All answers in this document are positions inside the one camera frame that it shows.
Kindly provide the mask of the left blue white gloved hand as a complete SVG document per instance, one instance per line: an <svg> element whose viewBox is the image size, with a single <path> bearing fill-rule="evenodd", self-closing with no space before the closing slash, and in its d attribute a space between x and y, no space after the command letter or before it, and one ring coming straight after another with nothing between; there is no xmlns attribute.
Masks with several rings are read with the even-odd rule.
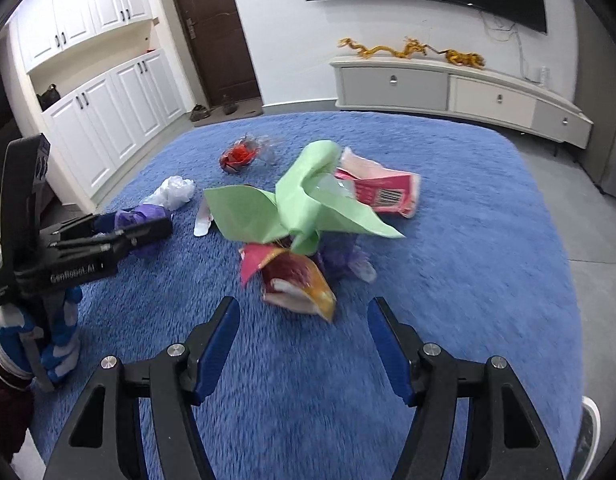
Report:
<svg viewBox="0 0 616 480"><path fill-rule="evenodd" d="M13 304L0 307L0 379L16 390L37 382L52 391L76 368L80 356L78 307L82 289L71 287L44 299L46 327Z"/></svg>

